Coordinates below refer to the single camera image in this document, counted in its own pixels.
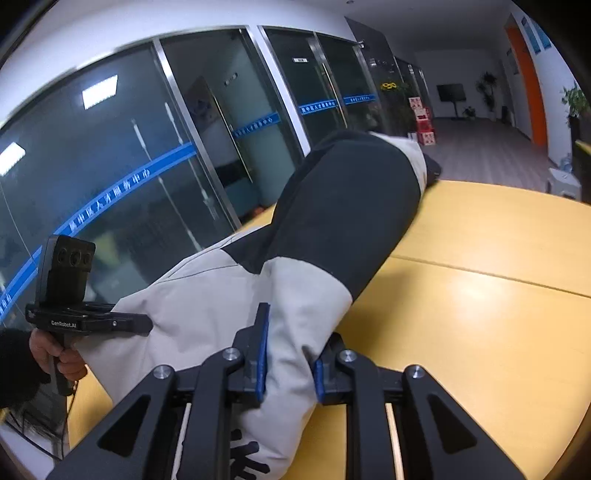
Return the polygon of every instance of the blue sign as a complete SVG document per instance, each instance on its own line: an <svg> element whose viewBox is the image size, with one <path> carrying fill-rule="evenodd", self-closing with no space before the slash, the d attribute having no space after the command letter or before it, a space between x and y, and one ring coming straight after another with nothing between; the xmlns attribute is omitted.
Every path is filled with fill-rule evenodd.
<svg viewBox="0 0 591 480"><path fill-rule="evenodd" d="M544 50L548 50L549 48L552 48L552 42L548 38L548 35L546 35L546 32L544 30L542 30L542 27L539 26L535 20L532 20L531 23L534 26L535 31L538 32L538 36L542 42L542 46L544 47Z"/></svg>
<svg viewBox="0 0 591 480"><path fill-rule="evenodd" d="M343 100L345 101L345 105L351 105L352 103L372 102L375 100L375 95L372 93L369 95L353 95L351 97L344 97Z"/></svg>
<svg viewBox="0 0 591 480"><path fill-rule="evenodd" d="M242 138L244 135L259 131L261 128L268 127L269 125L278 124L279 122L281 122L281 118L277 112L269 113L242 128L235 129L232 135L234 138Z"/></svg>
<svg viewBox="0 0 591 480"><path fill-rule="evenodd" d="M540 48L540 44L538 43L538 39L534 35L534 31L530 27L530 23L527 21L527 18L523 17L521 19L521 25L523 25L525 33L527 34L527 37L530 39L531 48L534 49L534 53L537 55L542 50Z"/></svg>
<svg viewBox="0 0 591 480"><path fill-rule="evenodd" d="M300 113L302 115L309 115L311 113L328 110L329 108L336 108L336 100L321 100L320 102L307 103L300 105Z"/></svg>
<svg viewBox="0 0 591 480"><path fill-rule="evenodd" d="M84 205L53 233L55 235L75 235L123 197L195 154L195 147L188 142L146 163ZM23 290L37 276L40 256L41 247L35 250L32 258L25 262L0 296L0 323Z"/></svg>

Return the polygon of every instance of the black fabric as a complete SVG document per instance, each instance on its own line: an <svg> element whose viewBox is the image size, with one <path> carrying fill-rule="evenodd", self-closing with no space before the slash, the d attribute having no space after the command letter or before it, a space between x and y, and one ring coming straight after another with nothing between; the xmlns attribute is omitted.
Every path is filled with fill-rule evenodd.
<svg viewBox="0 0 591 480"><path fill-rule="evenodd" d="M429 155L423 153L425 165L427 166L427 188L432 186L441 175L441 165L433 160Z"/></svg>
<svg viewBox="0 0 591 480"><path fill-rule="evenodd" d="M39 385L51 380L31 354L30 336L31 332L0 329L0 408L31 400Z"/></svg>
<svg viewBox="0 0 591 480"><path fill-rule="evenodd" d="M223 249L255 274L271 258L305 261L356 299L406 233L420 196L401 150L366 133L335 132L289 179L272 222Z"/></svg>

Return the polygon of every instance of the human hand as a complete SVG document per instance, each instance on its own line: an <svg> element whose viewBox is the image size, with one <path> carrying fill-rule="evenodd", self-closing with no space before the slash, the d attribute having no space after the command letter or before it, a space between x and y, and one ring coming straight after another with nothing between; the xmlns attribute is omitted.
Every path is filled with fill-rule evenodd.
<svg viewBox="0 0 591 480"><path fill-rule="evenodd" d="M84 378L88 373L84 359L78 351L72 348L63 348L58 341L48 332L34 329L29 338L29 348L33 358L37 361L45 373L49 373L52 356L58 356L60 363L57 369L68 380L75 381Z"/></svg>

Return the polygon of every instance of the glass wall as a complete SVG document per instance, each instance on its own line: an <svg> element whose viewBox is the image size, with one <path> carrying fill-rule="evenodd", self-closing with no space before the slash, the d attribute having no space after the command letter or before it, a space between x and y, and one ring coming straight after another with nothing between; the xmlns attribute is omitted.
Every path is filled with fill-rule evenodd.
<svg viewBox="0 0 591 480"><path fill-rule="evenodd" d="M289 120L243 30L162 40L189 114L237 215L273 205L301 161Z"/></svg>
<svg viewBox="0 0 591 480"><path fill-rule="evenodd" d="M25 326L52 233L97 245L89 300L115 303L232 232L151 46L68 77L0 132L0 318Z"/></svg>
<svg viewBox="0 0 591 480"><path fill-rule="evenodd" d="M349 127L384 132L378 98L368 83L353 44L320 34L318 39L345 104Z"/></svg>
<svg viewBox="0 0 591 480"><path fill-rule="evenodd" d="M314 54L314 34L265 28L294 102L300 110L311 145L346 126L337 94L322 64Z"/></svg>

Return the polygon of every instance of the wooden tabletop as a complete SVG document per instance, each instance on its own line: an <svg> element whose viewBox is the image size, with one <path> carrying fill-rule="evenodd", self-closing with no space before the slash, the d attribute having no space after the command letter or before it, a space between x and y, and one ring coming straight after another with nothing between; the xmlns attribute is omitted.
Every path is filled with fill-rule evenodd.
<svg viewBox="0 0 591 480"><path fill-rule="evenodd" d="M442 181L339 331L379 365L426 367L541 480L591 400L590 249L586 205ZM110 407L99 388L92 377L80 384L74 443ZM286 478L342 480L344 468L344 409L319 407Z"/></svg>

